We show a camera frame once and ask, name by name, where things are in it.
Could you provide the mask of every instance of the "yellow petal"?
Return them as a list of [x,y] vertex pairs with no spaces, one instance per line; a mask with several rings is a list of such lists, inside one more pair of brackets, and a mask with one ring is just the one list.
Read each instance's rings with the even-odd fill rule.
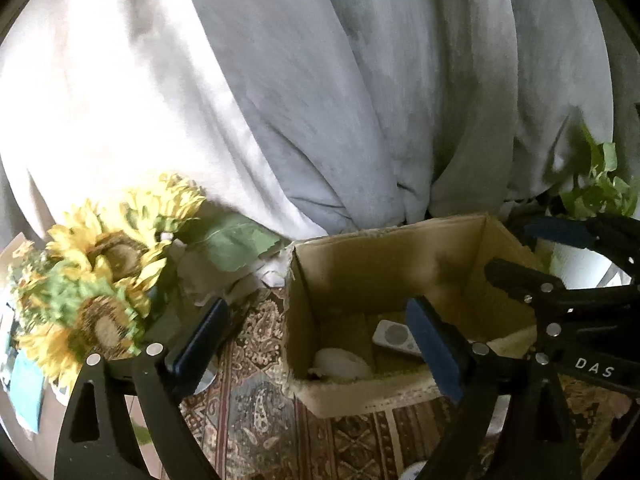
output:
[[65,251],[64,257],[65,260],[69,260],[81,270],[91,270],[91,263],[89,262],[89,259],[86,257],[86,254],[84,254],[84,252],[82,252],[80,249],[71,249]]
[[129,297],[131,304],[138,311],[140,316],[145,318],[151,311],[151,301],[144,292],[134,293]]
[[160,214],[160,199],[157,196],[151,197],[147,207],[149,209],[149,217],[155,221]]
[[126,194],[127,204],[129,204],[129,207],[135,211],[138,210],[138,201],[136,199],[137,196],[135,195],[135,193],[130,192]]
[[63,225],[54,225],[51,229],[47,231],[49,236],[51,236],[52,240],[58,243],[63,243],[70,237],[71,232],[69,228],[64,227]]
[[31,301],[31,304],[33,304],[33,306],[36,306],[38,308],[47,308],[49,306],[39,296],[36,296],[35,294],[31,294],[29,296],[29,301]]
[[149,290],[156,284],[158,276],[160,276],[160,272],[162,272],[165,264],[166,258],[163,258],[162,260],[153,262],[152,264],[149,264],[144,269],[142,269],[142,272],[140,272],[140,276],[136,280],[136,287],[139,287],[145,291]]
[[109,261],[101,254],[95,259],[94,274],[98,278],[106,279],[109,283],[113,281],[113,273],[111,272]]
[[[122,218],[123,219],[126,218],[126,215],[127,215],[126,206],[124,204],[120,204],[119,210]],[[124,234],[126,234],[132,240],[136,240],[140,243],[145,244],[145,237],[139,231],[131,227],[131,225],[129,225],[127,221],[122,222],[122,230],[124,231]]]
[[152,247],[142,255],[142,257],[140,258],[140,264],[142,264],[143,267],[148,266],[148,264],[150,264],[152,261],[162,256],[164,248],[170,244],[171,242],[168,240],[163,240],[162,242],[157,243],[154,247]]
[[91,232],[94,240],[102,234],[102,225],[93,211],[87,213],[84,223]]
[[63,267],[63,269],[60,270],[60,274],[62,274],[63,276],[66,276],[68,279],[72,280],[73,282],[78,282],[79,280],[82,280],[86,272],[82,269],[79,269],[78,267],[67,266],[67,267]]
[[136,281],[135,276],[129,276],[127,278],[122,278],[115,283],[116,288],[131,288]]

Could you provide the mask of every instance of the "paisley pattern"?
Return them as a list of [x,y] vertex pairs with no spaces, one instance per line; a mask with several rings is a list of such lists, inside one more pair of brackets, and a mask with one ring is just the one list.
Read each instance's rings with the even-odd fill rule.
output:
[[[216,381],[181,405],[191,433],[220,476],[398,480],[412,463],[428,459],[455,411],[447,399],[369,415],[315,418],[284,392],[284,291],[258,291],[238,312],[246,317],[222,352]],[[561,379],[583,449],[584,477],[594,479],[622,442],[609,437],[609,393]],[[496,443],[495,437],[484,443],[469,479],[486,470]]]

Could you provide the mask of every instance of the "white object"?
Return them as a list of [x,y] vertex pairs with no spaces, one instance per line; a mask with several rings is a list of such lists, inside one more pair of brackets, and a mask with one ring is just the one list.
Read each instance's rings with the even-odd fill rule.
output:
[[404,473],[402,473],[400,480],[415,480],[416,478],[418,478],[420,471],[422,471],[422,468],[425,465],[426,462],[416,462],[415,464],[412,464],[404,470]]
[[53,394],[56,396],[56,400],[60,404],[62,404],[63,406],[66,406],[69,404],[69,397],[71,396],[71,392],[69,391],[68,386],[65,386],[64,388],[60,389],[55,384],[52,384],[51,389],[53,391]]
[[198,386],[196,387],[193,395],[201,394],[204,390],[206,390],[213,384],[213,381],[215,381],[216,377],[218,376],[219,365],[220,361],[218,359],[218,356],[213,356],[213,358],[207,365],[206,370],[204,370],[202,378],[200,379],[200,382],[198,383]]
[[158,355],[164,347],[161,343],[151,343],[148,347],[146,347],[146,354],[150,356]]
[[386,319],[380,321],[373,335],[373,343],[384,348],[422,357],[411,331],[407,325],[401,323]]
[[366,361],[342,348],[322,348],[316,352],[309,373],[318,377],[367,379],[373,375]]
[[611,261],[588,249],[555,244],[551,273],[562,280],[566,288],[593,288],[609,270]]
[[100,362],[100,354],[91,354],[87,359],[86,359],[86,363],[89,366],[95,366]]
[[509,411],[510,395],[498,396],[495,401],[494,414],[491,416],[491,423],[486,430],[487,436],[496,436],[502,432],[504,423],[507,420],[507,412]]

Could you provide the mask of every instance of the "metal rivet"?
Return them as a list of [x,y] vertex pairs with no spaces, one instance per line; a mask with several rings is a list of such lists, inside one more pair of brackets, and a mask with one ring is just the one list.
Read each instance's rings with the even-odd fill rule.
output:
[[538,352],[536,354],[536,361],[538,362],[538,364],[541,365],[548,365],[549,364],[549,356],[542,353],[542,352]]
[[558,323],[549,323],[546,326],[546,334],[551,337],[558,337],[562,332],[562,327]]
[[86,359],[86,363],[89,366],[95,366],[100,362],[100,354],[91,354],[87,359]]
[[154,355],[158,355],[162,350],[164,350],[164,347],[162,346],[162,344],[151,343],[148,347],[146,347],[146,354],[151,355],[151,357],[153,357]]
[[487,355],[489,353],[489,347],[484,343],[473,343],[471,349],[476,355]]

